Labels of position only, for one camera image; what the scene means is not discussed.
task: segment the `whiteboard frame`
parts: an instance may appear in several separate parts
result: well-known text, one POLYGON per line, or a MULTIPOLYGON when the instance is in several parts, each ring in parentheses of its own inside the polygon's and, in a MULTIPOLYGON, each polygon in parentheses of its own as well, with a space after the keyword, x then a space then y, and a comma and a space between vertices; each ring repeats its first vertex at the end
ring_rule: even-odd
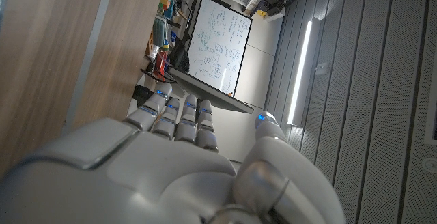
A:
MULTIPOLYGON (((226 8, 228 10, 231 10, 232 12, 235 12, 235 13, 237 13, 237 14, 239 14, 239 15, 241 15, 241 16, 243 16, 243 17, 245 17, 245 18, 247 18, 247 19, 249 19, 251 21, 251 25, 249 26, 249 30, 247 32, 246 44, 244 45, 243 54, 241 56, 241 62, 240 62, 240 67, 238 69, 237 81, 236 81, 236 84, 235 84, 234 92, 232 94, 232 97, 235 98, 235 93, 237 92, 238 79, 240 78, 240 73, 241 73, 241 66, 243 65, 244 54, 246 53, 247 42, 249 41, 249 36, 251 34, 253 19, 251 17, 249 17, 249 16, 246 16, 245 14, 242 14, 242 13, 240 13, 240 12, 230 8, 230 4, 227 4, 227 3, 225 3, 225 2, 223 2, 221 0, 211 0, 211 1, 216 3, 216 4, 218 4, 218 5, 220 5, 220 6, 223 6, 224 8, 226 8)), ((200 11, 200 8, 202 7, 202 2, 203 2, 203 0, 200 1, 199 8, 197 8, 197 16, 196 16, 196 20, 194 21, 193 32, 191 33, 192 35, 194 34, 194 31, 196 29, 196 23, 197 23, 197 19, 199 18, 199 11, 200 11)), ((191 36, 190 44, 188 45, 187 54, 190 51, 190 46, 191 46, 192 39, 193 39, 193 36, 191 36)))

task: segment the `cable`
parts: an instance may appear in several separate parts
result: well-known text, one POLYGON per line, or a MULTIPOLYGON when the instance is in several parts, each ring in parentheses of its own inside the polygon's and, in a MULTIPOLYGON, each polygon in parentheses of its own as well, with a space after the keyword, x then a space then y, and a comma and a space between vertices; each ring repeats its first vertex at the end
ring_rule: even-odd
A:
POLYGON ((170 76, 171 78, 169 78, 169 77, 167 77, 167 76, 164 76, 163 74, 161 74, 161 72, 159 71, 159 68, 156 66, 156 64, 155 64, 155 62, 154 61, 152 61, 151 59, 150 59, 150 57, 149 56, 147 56, 147 58, 149 59, 149 61, 153 64, 153 66, 152 67, 155 67, 156 68, 156 70, 157 70, 157 72, 159 73, 159 75, 161 75, 162 77, 164 77, 164 78, 166 78, 166 79, 170 79, 170 81, 173 81, 174 83, 178 83, 169 73, 167 73, 167 72, 165 72, 164 71, 164 74, 167 74, 168 76, 170 76))
POLYGON ((260 108, 261 110, 264 110, 264 108, 261 108, 261 107, 258 107, 258 106, 256 106, 256 105, 253 105, 253 104, 249 104, 249 103, 246 103, 246 102, 243 102, 243 101, 241 101, 242 103, 245 103, 245 104, 247 104, 247 105, 251 105, 251 106, 253 106, 253 107, 257 107, 257 108, 260 108))
POLYGON ((163 81, 163 80, 161 80, 161 79, 158 79, 158 78, 156 78, 155 76, 153 76, 153 75, 147 73, 147 72, 146 72, 145 70, 143 70, 142 68, 140 69, 140 71, 142 71, 142 73, 148 75, 149 77, 153 78, 154 80, 159 81, 159 82, 162 82, 162 83, 170 83, 170 84, 177 83, 177 82, 175 82, 175 81, 170 82, 170 81, 163 81))

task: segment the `perforated panel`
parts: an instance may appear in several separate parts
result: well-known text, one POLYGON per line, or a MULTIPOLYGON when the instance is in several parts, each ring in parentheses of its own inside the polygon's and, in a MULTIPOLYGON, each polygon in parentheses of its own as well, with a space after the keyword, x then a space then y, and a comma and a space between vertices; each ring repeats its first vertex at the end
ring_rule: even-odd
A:
POLYGON ((307 0, 298 0, 296 8, 296 15, 294 16, 292 34, 288 44, 288 50, 285 55, 285 64, 282 69, 281 83, 279 85, 279 93, 274 109, 274 116, 276 121, 281 125, 282 116, 284 112, 285 99, 287 97, 288 85, 290 84, 290 77, 296 75, 297 65, 294 65, 294 56, 296 55, 296 47, 299 41, 299 35, 302 29, 302 18, 305 10, 307 0))
POLYGON ((431 88, 436 88, 431 86, 432 70, 437 64, 436 41, 437 0, 429 0, 428 24, 423 49, 403 223, 437 223, 437 173, 430 173, 422 168, 424 158, 437 158, 437 146, 424 144, 429 91, 431 88))
POLYGON ((360 223, 397 221, 425 0, 393 0, 360 223))
POLYGON ((347 223, 355 223, 390 0, 365 0, 335 176, 347 223))
POLYGON ((277 49, 276 52, 274 53, 274 61, 273 61, 273 67, 272 67, 272 74, 270 75, 270 80, 268 83, 268 89, 267 89, 267 95, 266 95, 266 101, 264 103, 264 110, 265 111, 269 111, 269 104, 270 104, 270 98, 271 98, 271 94, 272 94, 272 87, 273 87, 273 82, 274 82, 274 76, 276 75, 276 68, 278 65, 278 58, 279 58, 279 53, 281 52, 281 46, 282 46, 282 41, 284 39, 284 33, 285 33, 285 26, 287 25, 287 19, 288 19, 288 14, 290 13, 290 7, 285 7, 285 15, 284 18, 282 20, 282 25, 281 25, 281 31, 279 32, 279 39, 278 39, 278 44, 277 44, 277 49))
MULTIPOLYGON (((337 44, 337 36, 339 33, 341 13, 343 11, 343 1, 344 0, 329 0, 326 18, 324 19, 325 25, 322 43, 320 45, 318 59, 319 64, 327 62, 330 65, 333 60, 335 46, 337 44)), ((312 162, 315 160, 315 151, 319 140, 319 132, 322 123, 329 78, 329 74, 316 76, 314 78, 307 123, 305 124, 302 149, 300 151, 300 153, 302 153, 312 162)))
POLYGON ((272 78, 272 87, 270 88, 270 96, 268 100, 267 111, 271 114, 274 113, 274 108, 276 107, 276 100, 278 98, 279 93, 279 84, 281 83, 282 77, 282 69, 284 68, 285 57, 287 55, 288 43, 290 42, 290 36, 292 34, 292 27, 294 22, 294 15, 296 13, 297 0, 294 1, 288 7, 287 19, 285 22, 285 29, 283 30, 283 39, 280 45, 280 49, 278 50, 276 59, 275 59, 275 67, 272 78))
POLYGON ((364 0, 345 0, 315 165, 333 181, 364 0))
MULTIPOLYGON (((284 80, 284 83, 288 82, 288 85, 287 85, 287 89, 285 91, 286 98, 284 98, 285 104, 283 105, 283 112, 282 112, 283 115, 280 117, 277 117, 277 120, 281 120, 280 125, 281 125, 282 129, 290 127, 290 125, 287 124, 287 122, 288 122, 288 115, 290 114, 290 105, 292 103, 294 85, 296 83, 297 69, 298 69, 299 62, 300 62, 300 56, 302 55, 303 42, 304 42, 305 34, 307 32, 307 25, 308 25, 308 22, 313 19, 315 2, 316 2, 316 0, 307 0, 307 2, 305 4, 305 10, 303 12, 302 23, 300 26, 300 33, 299 33, 298 41, 297 41, 297 47, 295 50, 294 57, 291 59, 291 61, 294 62, 293 63, 293 72, 291 75, 288 76, 288 79, 284 80)), ((314 57, 310 57, 310 55, 313 56, 313 53, 307 54, 307 58, 305 60, 305 65, 307 65, 307 66, 313 65, 314 57)))
MULTIPOLYGON (((309 13, 309 10, 311 10, 311 17, 313 17, 316 1, 317 0, 307 0, 307 4, 305 6, 305 14, 309 13)), ((312 65, 313 68, 315 67, 315 65, 317 65, 316 57, 313 57, 313 59, 308 59, 307 61, 308 61, 308 64, 312 65)), ((305 106, 304 106, 304 111, 303 111, 302 127, 305 124, 305 121, 307 118, 307 111, 308 111, 308 106, 309 106, 309 99, 311 96, 311 88, 312 88, 312 83, 314 80, 314 74, 315 74, 314 72, 311 72, 311 76, 309 79, 307 98, 305 99, 305 106)), ((302 136, 303 136, 303 128, 291 127, 291 125, 287 124, 288 114, 290 112, 290 102, 291 102, 290 95, 291 95, 293 87, 292 87, 292 85, 289 85, 288 88, 289 88, 289 91, 288 91, 289 97, 287 98, 287 102, 285 103, 284 115, 282 117, 282 120, 283 120, 282 121, 282 129, 286 135, 289 135, 288 141, 289 141, 290 145, 293 146, 294 149, 300 150, 300 144, 302 142, 302 136)))

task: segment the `robotic hand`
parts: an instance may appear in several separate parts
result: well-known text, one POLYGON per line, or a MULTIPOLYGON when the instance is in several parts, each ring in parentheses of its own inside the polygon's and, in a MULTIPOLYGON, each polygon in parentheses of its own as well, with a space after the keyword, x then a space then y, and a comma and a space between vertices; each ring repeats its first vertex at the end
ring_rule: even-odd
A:
POLYGON ((123 122, 45 145, 0 182, 0 223, 345 223, 323 174, 271 114, 238 173, 217 154, 209 101, 182 107, 161 83, 123 122))

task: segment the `whiteboard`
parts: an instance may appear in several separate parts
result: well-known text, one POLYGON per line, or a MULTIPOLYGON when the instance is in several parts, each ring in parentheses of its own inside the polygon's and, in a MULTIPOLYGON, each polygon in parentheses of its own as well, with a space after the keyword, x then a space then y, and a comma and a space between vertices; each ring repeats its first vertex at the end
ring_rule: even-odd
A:
POLYGON ((252 20, 202 0, 188 50, 189 74, 229 94, 237 86, 252 20))

